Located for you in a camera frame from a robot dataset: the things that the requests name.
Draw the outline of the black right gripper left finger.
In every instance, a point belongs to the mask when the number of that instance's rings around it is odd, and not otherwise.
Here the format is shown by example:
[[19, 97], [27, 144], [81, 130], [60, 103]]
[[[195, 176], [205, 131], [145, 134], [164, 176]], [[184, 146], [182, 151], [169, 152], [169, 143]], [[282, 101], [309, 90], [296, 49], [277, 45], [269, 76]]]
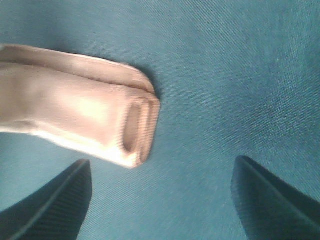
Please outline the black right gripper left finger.
[[2, 240], [75, 240], [92, 198], [89, 160], [78, 160], [54, 179], [0, 213]]

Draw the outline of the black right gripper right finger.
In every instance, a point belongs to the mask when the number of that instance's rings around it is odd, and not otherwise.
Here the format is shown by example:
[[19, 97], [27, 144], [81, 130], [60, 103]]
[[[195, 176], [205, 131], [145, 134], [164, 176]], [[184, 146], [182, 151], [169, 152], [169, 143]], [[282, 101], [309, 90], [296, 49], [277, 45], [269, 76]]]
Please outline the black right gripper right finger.
[[231, 197], [250, 240], [320, 238], [320, 203], [248, 156], [235, 159]]

